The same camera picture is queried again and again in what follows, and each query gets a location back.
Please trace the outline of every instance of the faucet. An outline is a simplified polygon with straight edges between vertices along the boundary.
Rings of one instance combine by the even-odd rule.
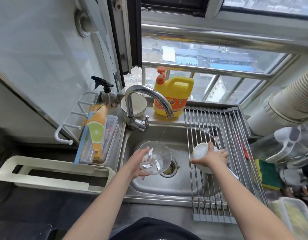
[[[174,117],[173,109],[168,100],[159,92],[156,90],[143,86],[143,85],[133,85],[129,87],[125,93],[125,102],[126,102],[126,108],[128,111],[128,128],[130,130],[136,130],[139,129],[140,131],[145,131],[147,126],[149,125],[149,116],[145,116],[145,121],[136,119],[133,113],[133,107],[132,107],[132,97],[131,95],[135,92],[141,92],[145,93],[148,96],[154,98],[156,101],[158,101],[162,107],[164,108],[167,117],[169,119]]]

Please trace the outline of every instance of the dish soap bottle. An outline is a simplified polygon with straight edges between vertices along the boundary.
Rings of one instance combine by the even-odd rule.
[[[194,80],[188,77],[174,76],[165,81],[165,71],[166,68],[163,66],[157,68],[159,76],[156,78],[154,89],[169,101],[174,117],[178,117],[184,112],[186,101],[191,95],[194,86]],[[157,114],[166,116],[164,108],[156,100],[154,101],[153,109]]]
[[[111,87],[114,87],[114,85],[97,76],[92,76],[91,78],[95,81],[95,89],[99,85],[104,87],[101,98],[106,107],[108,109],[116,108],[119,105],[117,101],[117,94],[116,92],[111,91]]]

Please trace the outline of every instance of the sponge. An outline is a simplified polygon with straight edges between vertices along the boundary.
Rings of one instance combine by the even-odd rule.
[[[274,164],[259,159],[255,159],[255,164],[264,188],[271,190],[283,189]]]

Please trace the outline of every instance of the bottle label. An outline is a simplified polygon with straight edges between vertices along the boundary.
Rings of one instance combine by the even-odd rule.
[[[173,112],[181,112],[184,110],[187,99],[178,99],[178,98],[171,98],[171,97],[165,97],[170,105],[172,106]],[[164,110],[163,106],[155,100],[154,106],[156,109]]]

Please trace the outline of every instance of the sink drain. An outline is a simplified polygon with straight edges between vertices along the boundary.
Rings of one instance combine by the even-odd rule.
[[[171,165],[166,169],[161,175],[166,178],[173,177],[177,173],[177,164],[176,161],[172,158]]]

